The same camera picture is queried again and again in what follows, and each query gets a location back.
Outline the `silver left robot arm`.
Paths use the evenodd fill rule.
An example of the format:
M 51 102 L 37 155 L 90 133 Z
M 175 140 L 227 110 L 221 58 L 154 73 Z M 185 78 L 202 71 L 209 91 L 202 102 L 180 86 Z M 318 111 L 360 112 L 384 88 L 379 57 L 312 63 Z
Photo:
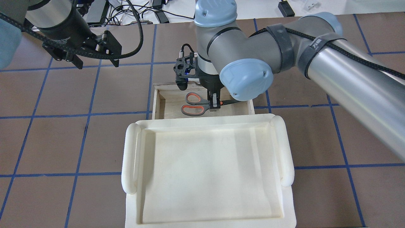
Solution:
M 109 31 L 94 34 L 71 0 L 2 0 L 1 45 L 8 53 L 2 67 L 9 65 L 22 32 L 42 41 L 56 61 L 83 68 L 80 56 L 110 60 L 119 66 L 122 45 Z

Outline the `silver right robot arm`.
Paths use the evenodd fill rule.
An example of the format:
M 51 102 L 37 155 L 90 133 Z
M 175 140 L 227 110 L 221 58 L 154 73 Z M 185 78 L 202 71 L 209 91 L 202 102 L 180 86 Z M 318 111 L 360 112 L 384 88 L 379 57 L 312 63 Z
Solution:
M 273 76 L 297 67 L 404 159 L 404 74 L 382 66 L 342 36 L 328 12 L 275 24 L 247 37 L 234 0 L 197 0 L 198 66 L 218 74 L 239 101 L 264 93 Z

